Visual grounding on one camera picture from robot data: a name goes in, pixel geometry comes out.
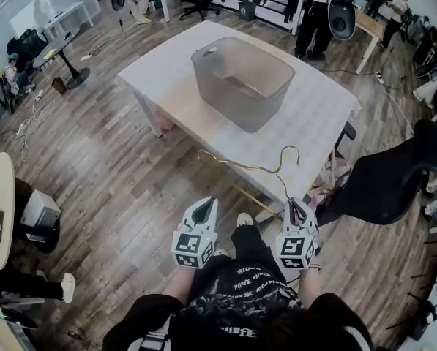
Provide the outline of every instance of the wooden floor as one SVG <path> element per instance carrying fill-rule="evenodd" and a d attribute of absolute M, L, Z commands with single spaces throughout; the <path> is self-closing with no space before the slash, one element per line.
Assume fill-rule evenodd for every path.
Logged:
<path fill-rule="evenodd" d="M 199 162 L 195 155 L 199 145 L 179 128 L 155 137 L 136 102 L 115 83 L 116 74 L 128 64 L 200 22 L 198 15 L 179 21 L 184 5 L 170 3 L 170 23 L 160 22 L 158 12 L 152 15 L 153 23 L 137 26 L 124 10 L 125 26 L 120 34 L 109 0 L 101 1 L 100 22 L 66 51 L 75 67 L 91 69 L 86 83 L 58 95 L 51 88 L 53 77 L 68 76 L 59 58 L 36 77 L 37 88 L 45 89 L 41 102 L 54 100 L 55 104 L 47 120 L 29 136 L 29 158 L 23 162 L 20 153 L 10 155 L 17 177 L 51 195 L 62 209 L 61 238 L 49 255 L 19 244 L 17 247 L 27 251 L 19 266 L 24 271 L 42 268 L 52 280 L 60 280 L 68 271 L 77 280 L 71 305 L 48 301 L 31 309 L 40 326 L 34 337 L 43 350 L 95 350 L 138 296 L 161 292 L 175 268 L 170 253 L 172 232 L 193 201 L 207 195 L 218 197 L 220 245 L 228 249 L 232 248 L 230 235 L 237 215 L 257 212 L 229 186 L 229 181 L 246 186 L 242 179 L 226 167 Z M 244 22 L 226 10 L 210 19 L 292 53 L 294 37 L 273 26 Z M 106 40 L 100 55 L 79 62 Z M 333 40 L 326 68 L 354 72 L 369 41 L 362 31 L 350 42 Z M 376 48 L 365 72 L 381 70 L 386 62 L 386 84 L 400 87 L 389 92 L 413 124 L 426 111 L 411 98 L 413 80 L 400 85 L 400 77 L 411 71 L 411 48 L 399 39 L 393 44 L 391 53 Z M 340 147 L 352 164 L 360 156 L 404 141 L 406 123 L 399 114 L 399 126 L 373 75 L 327 74 L 362 103 L 354 122 L 356 140 L 345 139 Z M 26 100 L 15 115 L 5 115 L 0 131 L 19 127 L 31 116 L 30 109 L 22 109 L 28 106 Z M 17 150 L 21 145 L 13 133 L 0 137 L 1 151 Z M 385 328 L 412 314 L 416 305 L 407 292 L 421 296 L 420 287 L 427 282 L 410 278 L 428 271 L 437 248 L 423 244 L 428 239 L 428 225 L 419 217 L 422 201 L 419 196 L 407 215 L 388 227 L 343 217 L 321 229 L 324 289 L 340 295 L 362 317 L 377 345 L 388 347 L 397 342 L 405 327 Z M 267 222 L 260 228 L 270 243 L 281 224 Z M 79 333 L 94 346 L 65 336 L 66 331 Z"/>

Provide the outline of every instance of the gray plastic basket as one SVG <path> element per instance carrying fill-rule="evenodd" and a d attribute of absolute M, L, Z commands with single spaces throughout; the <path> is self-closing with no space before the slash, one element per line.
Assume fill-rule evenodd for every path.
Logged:
<path fill-rule="evenodd" d="M 256 132 L 282 105 L 294 69 L 266 51 L 224 37 L 192 55 L 201 98 L 246 132 Z"/>

